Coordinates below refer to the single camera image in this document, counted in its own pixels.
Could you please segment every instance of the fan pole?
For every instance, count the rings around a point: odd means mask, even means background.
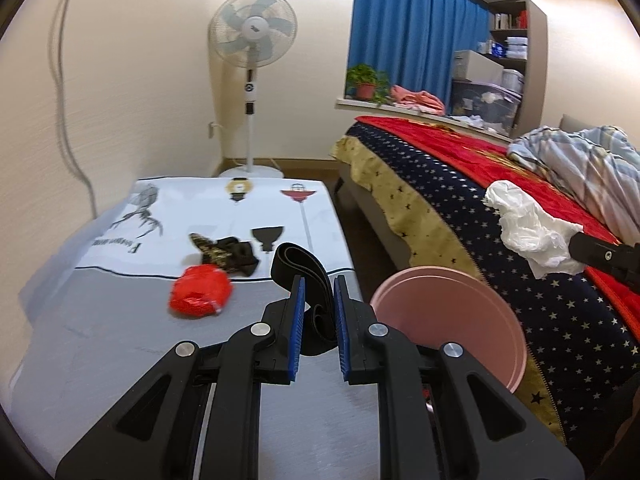
[[[252,143],[254,142],[254,115],[255,115],[255,68],[246,71],[246,83],[244,85],[244,112],[248,131],[246,135],[246,172],[254,171],[254,152]]]

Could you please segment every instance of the black belt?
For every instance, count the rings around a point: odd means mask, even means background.
[[[331,281],[320,261],[309,251],[285,242],[276,249],[271,264],[271,279],[291,290],[296,275],[306,283],[306,303],[302,332],[302,355],[320,355],[337,345],[335,336],[334,295]]]

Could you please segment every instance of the black star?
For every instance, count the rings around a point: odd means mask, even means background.
[[[534,402],[540,404],[540,401],[542,399],[546,399],[546,397],[541,396],[540,392],[538,392],[536,394],[531,394],[531,402],[530,402],[530,404],[533,404]]]

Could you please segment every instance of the navy blue star-patterned fabric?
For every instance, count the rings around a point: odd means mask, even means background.
[[[347,135],[431,204],[487,283],[511,305],[568,438],[620,384],[640,372],[640,345],[598,287],[586,274],[555,273],[536,280],[526,259],[500,240],[499,215],[482,202],[483,187],[374,126],[356,123]]]

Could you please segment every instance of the dark floor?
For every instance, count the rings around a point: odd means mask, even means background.
[[[380,283],[395,274],[396,266],[386,254],[366,217],[358,208],[349,191],[343,187],[334,196],[334,186],[338,179],[336,171],[329,170],[285,170],[286,178],[322,180],[334,199],[334,207],[342,225],[344,237],[356,270],[362,299],[369,301]]]

